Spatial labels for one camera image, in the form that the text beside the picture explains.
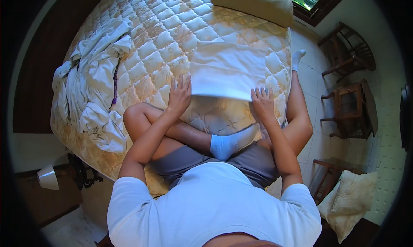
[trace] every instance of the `mattress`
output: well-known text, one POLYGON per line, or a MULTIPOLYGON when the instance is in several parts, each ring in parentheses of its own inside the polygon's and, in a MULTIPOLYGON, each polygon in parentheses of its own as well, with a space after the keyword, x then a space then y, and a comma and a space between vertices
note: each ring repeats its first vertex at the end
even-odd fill
MULTIPOLYGON (((273 88, 278 122, 281 125, 285 122, 291 78, 289 28, 214 6, 210 0, 102 0, 82 24, 64 61, 79 41, 91 37, 103 22, 114 17, 132 21, 133 45, 129 55, 119 61, 116 104, 111 110, 122 116, 126 108, 140 102, 165 109, 171 78, 188 74, 197 42, 229 42, 266 51, 266 87, 273 88)), ((217 135, 229 135, 255 123, 248 102, 202 96, 193 96, 181 120, 217 135)), ((57 109, 51 112, 50 125, 70 151, 104 176, 116 180, 132 145, 124 128, 126 151, 112 153, 100 150, 87 133, 79 133, 75 126, 63 122, 57 109)), ((260 132, 255 140, 261 137, 260 132)), ((166 183, 150 166, 145 167, 145 174, 151 194, 167 192, 166 183)))

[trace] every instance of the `bed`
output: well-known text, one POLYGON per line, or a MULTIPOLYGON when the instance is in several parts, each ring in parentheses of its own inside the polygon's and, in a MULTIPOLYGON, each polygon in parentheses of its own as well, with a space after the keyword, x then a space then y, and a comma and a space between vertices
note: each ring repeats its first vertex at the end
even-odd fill
MULTIPOLYGON (((272 87, 275 115, 285 124, 285 111, 291 78, 291 32, 274 23, 223 7, 210 0, 102 0, 86 18, 76 34, 65 60, 79 41, 89 38, 110 18, 129 18, 133 45, 119 60, 116 103, 111 111, 121 116, 125 109, 140 102, 165 109, 172 76, 188 74, 198 41, 229 42, 266 50, 266 86, 272 87)), ((193 96, 181 117, 191 126, 211 134, 229 135, 255 123, 249 103, 241 100, 193 96)), ((111 180, 116 180, 123 158, 132 141, 127 131, 126 151, 100 150, 87 133, 65 124, 54 108, 51 129, 67 148, 88 165, 111 180)), ((255 140, 262 137, 261 132, 255 140)), ((164 194, 168 185, 145 167, 147 185, 153 195, 164 194)))

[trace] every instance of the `white sock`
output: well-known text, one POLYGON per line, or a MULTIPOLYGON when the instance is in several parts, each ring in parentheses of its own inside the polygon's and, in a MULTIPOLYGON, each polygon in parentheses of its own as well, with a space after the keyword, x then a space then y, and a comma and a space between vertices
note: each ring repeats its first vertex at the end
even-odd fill
POLYGON ((292 57, 291 57, 291 69, 295 70, 298 72, 298 63, 300 62, 300 59, 306 55, 307 51, 306 50, 298 50, 296 51, 292 57))
POLYGON ((216 159, 227 161, 228 158, 241 148, 250 144, 257 132, 259 124, 255 123, 243 131, 228 136, 212 135, 210 152, 216 159))

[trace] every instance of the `dark wooden door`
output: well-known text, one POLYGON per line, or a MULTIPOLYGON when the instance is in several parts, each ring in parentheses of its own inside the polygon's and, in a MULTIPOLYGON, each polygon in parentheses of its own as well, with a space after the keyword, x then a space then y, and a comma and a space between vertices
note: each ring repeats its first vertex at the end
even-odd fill
POLYGON ((13 132, 52 133, 52 79, 86 17, 101 0, 57 0, 23 59, 13 109, 13 132))

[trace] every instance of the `wooden chair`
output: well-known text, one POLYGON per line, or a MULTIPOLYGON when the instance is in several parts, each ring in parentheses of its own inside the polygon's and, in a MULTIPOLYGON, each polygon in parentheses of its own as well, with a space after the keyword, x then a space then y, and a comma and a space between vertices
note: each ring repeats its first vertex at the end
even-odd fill
POLYGON ((376 104, 366 79, 348 87, 340 87, 327 96, 321 96, 321 100, 330 97, 334 97, 334 117, 320 120, 320 122, 334 121, 337 124, 339 133, 332 133, 330 137, 367 140, 371 133, 373 136, 376 135, 378 129, 376 104))
POLYGON ((361 166, 354 168, 354 164, 349 164, 346 162, 342 162, 341 164, 337 165, 314 159, 313 164, 319 164, 327 168, 325 169, 323 177, 313 195, 313 199, 316 202, 316 205, 321 203, 323 199, 327 196, 327 194, 330 193, 330 191, 336 186, 338 179, 340 178, 340 175, 344 170, 348 170, 355 174, 365 173, 362 171, 361 166))
POLYGON ((336 72, 342 76, 337 80, 338 83, 355 71, 376 69, 376 62, 369 45, 361 35, 343 22, 339 22, 339 27, 321 39, 317 45, 320 47, 326 42, 328 42, 327 56, 333 68, 323 72, 322 76, 336 72))

